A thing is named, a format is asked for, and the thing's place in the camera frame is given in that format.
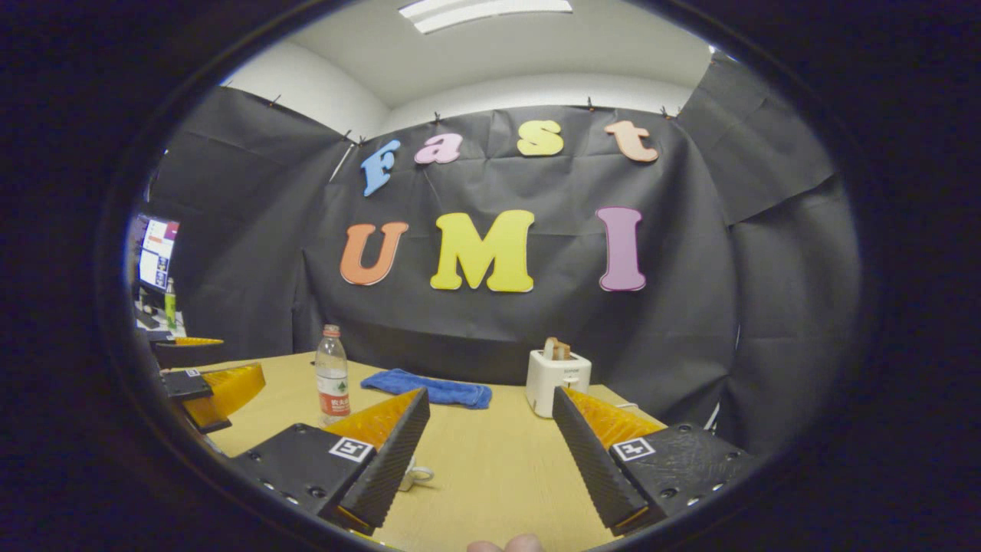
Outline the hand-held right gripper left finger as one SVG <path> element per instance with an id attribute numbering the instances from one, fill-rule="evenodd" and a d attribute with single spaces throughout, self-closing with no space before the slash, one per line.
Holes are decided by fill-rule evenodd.
<path id="1" fill-rule="evenodd" d="M 428 390 L 416 388 L 325 429 L 292 424 L 231 465 L 297 509 L 371 537 L 388 517 L 428 419 Z"/>

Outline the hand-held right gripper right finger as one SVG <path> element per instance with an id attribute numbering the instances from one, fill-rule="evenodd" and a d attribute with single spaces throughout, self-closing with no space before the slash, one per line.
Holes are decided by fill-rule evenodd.
<path id="1" fill-rule="evenodd" d="M 616 537 L 689 511 L 756 467 L 753 455 L 697 424 L 649 422 L 568 387 L 554 390 L 553 419 Z"/>

